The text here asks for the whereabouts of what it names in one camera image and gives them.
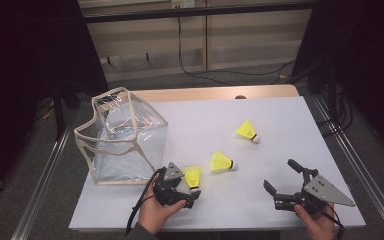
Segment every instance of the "white table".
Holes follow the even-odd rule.
[[[173,215],[163,231],[274,230],[303,226],[295,213],[274,209],[263,187],[278,193],[300,191],[303,178],[287,165],[292,158],[319,173],[352,198],[302,97],[151,103],[169,122],[163,165],[201,165],[202,194],[192,209]],[[249,119],[260,143],[235,135]],[[236,171],[211,173],[219,150]],[[95,186],[90,175],[69,228],[83,232],[124,230],[143,186]],[[346,227],[364,226],[358,207],[335,205]]]

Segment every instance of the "human hand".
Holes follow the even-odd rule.
[[[333,203],[328,203],[329,206],[323,210],[333,217]],[[294,206],[295,213],[304,222],[307,234],[311,240],[332,240],[335,237],[335,228],[333,222],[320,213],[310,216],[301,205]]]
[[[161,206],[161,204],[154,197],[153,186],[156,180],[157,177],[152,179],[152,183],[144,196],[144,199],[146,200],[142,203],[139,212],[140,225],[142,225],[142,227],[148,230],[152,235],[155,235],[158,231],[160,231],[171,215],[180,211],[180,209],[186,205],[186,201],[181,200],[168,207]]]

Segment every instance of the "gray floor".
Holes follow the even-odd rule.
[[[239,67],[230,70],[263,73],[276,70],[282,64],[257,65]],[[229,85],[259,85],[282,83],[291,71],[292,66],[282,70],[282,73],[273,73],[261,76],[238,75],[232,73],[213,72],[206,77],[222,81]],[[110,87],[124,86],[130,90],[154,89],[154,88],[181,88],[181,87],[210,87],[222,86],[219,82],[193,78],[184,73],[159,72],[160,76],[140,79],[124,79],[109,81]],[[323,120],[320,110],[315,104],[314,98],[307,91],[306,81],[296,84],[300,94],[305,96],[308,106],[314,115],[315,121]],[[90,118],[91,109],[88,107],[88,96],[80,96],[84,100],[80,110],[65,109],[65,116],[76,116],[74,124],[84,123]],[[38,109],[38,115],[45,109]],[[373,134],[370,122],[357,106],[353,107],[354,122],[346,131],[346,137],[358,153],[373,180],[384,194],[384,140]],[[0,192],[0,239],[10,239],[13,235],[23,212],[28,205],[35,187],[42,177],[48,158],[55,148],[55,119],[52,115],[49,119],[39,118],[32,129],[28,143],[19,159],[14,164],[11,172],[5,179],[5,189]],[[376,199],[367,191],[364,182],[355,174],[349,157],[337,142],[337,138],[330,136],[325,138],[326,144],[340,168],[344,179],[350,186],[360,211],[367,223],[366,227],[348,229],[344,239],[384,239],[384,215],[382,208],[375,204]],[[72,213],[81,192],[84,178],[87,174],[87,166],[74,144],[73,134],[68,136],[64,151],[57,164],[53,168],[53,177],[40,201],[41,207],[33,214],[35,221],[31,228],[27,229],[29,239],[122,239],[121,233],[94,233],[85,234],[68,229]],[[253,232],[250,235],[240,235],[238,239],[264,239],[261,233]],[[281,232],[281,239],[306,239],[303,229],[293,229]]]

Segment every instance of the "transparent plastic bag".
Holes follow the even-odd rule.
[[[145,184],[161,167],[167,121],[125,88],[92,98],[93,118],[74,129],[97,185]]]

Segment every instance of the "wire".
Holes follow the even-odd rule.
[[[332,210],[333,210],[333,213],[334,215],[336,216],[336,218],[338,220],[336,220],[334,217],[330,216],[326,211],[324,211],[323,209],[320,209],[319,207],[317,207],[314,203],[312,203],[311,201],[307,201],[305,200],[305,203],[307,204],[310,204],[312,207],[314,207],[317,211],[319,211],[321,214],[323,214],[326,218],[328,218],[330,221],[336,223],[336,225],[338,225],[339,227],[339,231],[338,231],[338,234],[336,235],[336,239],[338,240],[341,240],[342,237],[344,236],[345,234],[345,227],[344,225],[342,225],[341,223],[341,220],[339,219],[338,217],[338,214],[336,213],[336,211],[333,209],[332,206],[330,206],[329,204],[327,204]]]
[[[130,233],[130,231],[132,231],[133,219],[135,218],[136,213],[139,211],[139,209],[142,206],[143,202],[150,198],[150,197],[147,197],[147,198],[144,199],[144,196],[145,196],[146,192],[148,191],[149,186],[151,185],[151,183],[152,183],[153,179],[155,178],[155,176],[157,176],[157,174],[161,173],[163,171],[163,169],[164,168],[160,168],[157,171],[155,171],[152,174],[151,178],[149,179],[148,183],[146,184],[145,189],[142,192],[142,195],[140,196],[140,198],[137,201],[136,205],[133,207],[133,211],[130,214],[129,221],[127,222],[126,235],[125,236],[127,236]]]
[[[333,135],[333,134],[336,134],[336,133],[339,133],[339,132],[344,132],[345,130],[347,130],[351,124],[353,123],[354,121],[354,115],[353,115],[353,112],[352,112],[352,106],[351,106],[351,102],[349,100],[348,97],[346,97],[347,99],[347,103],[348,103],[348,109],[349,109],[349,120],[348,120],[348,124],[345,126],[345,127],[342,127],[342,125],[345,123],[345,120],[346,120],[346,114],[345,114],[345,106],[344,106],[344,115],[345,117],[343,118],[343,120],[340,122],[339,126],[336,127],[336,129],[333,129],[333,130],[330,130],[324,134],[322,134],[323,137],[328,137],[330,135]]]
[[[336,118],[333,118],[333,117],[331,116],[329,119],[327,119],[327,120],[325,120],[325,121],[316,122],[316,123],[317,123],[317,126],[318,126],[319,128],[322,127],[323,125],[325,125],[326,123],[329,123],[329,122],[333,123],[333,122],[334,122],[334,119],[336,119],[335,123],[338,123],[338,124],[339,124],[340,122],[341,122],[341,124],[344,122],[344,120],[345,120],[345,118],[346,118],[346,115],[347,115],[346,110],[345,110],[345,104],[344,104],[344,102],[343,102],[344,92],[341,92],[341,93],[339,93],[339,94],[340,94],[340,99],[339,99],[340,109],[339,109],[339,113],[336,114]]]
[[[211,81],[223,84],[223,85],[232,86],[229,83],[226,83],[226,82],[214,79],[214,78],[205,77],[205,76],[198,76],[198,75],[206,74],[206,73],[232,73],[232,74],[241,74],[241,75],[248,75],[248,76],[264,76],[264,75],[269,75],[269,74],[273,74],[273,73],[277,73],[277,72],[279,72],[279,75],[280,75],[280,71],[283,68],[285,68],[289,64],[292,64],[292,63],[295,62],[295,60],[289,61],[289,62],[283,64],[280,68],[278,68],[276,70],[273,70],[273,71],[270,71],[270,72],[265,72],[265,73],[245,73],[245,72],[237,72],[237,71],[231,71],[231,70],[207,70],[207,71],[200,71],[200,72],[190,73],[190,72],[188,72],[185,69],[185,67],[183,65],[182,40],[181,40],[181,34],[182,34],[182,27],[181,27],[181,25],[182,24],[181,24],[181,21],[180,21],[180,17],[177,18],[177,22],[178,22],[178,26],[179,26],[179,65],[180,65],[180,68],[182,69],[182,71],[185,74],[187,74],[188,76],[190,76],[190,77],[208,79],[208,80],[211,80]],[[274,82],[270,83],[269,85],[273,85],[273,84],[277,83],[278,81],[279,81],[279,76],[278,76],[278,78]]]

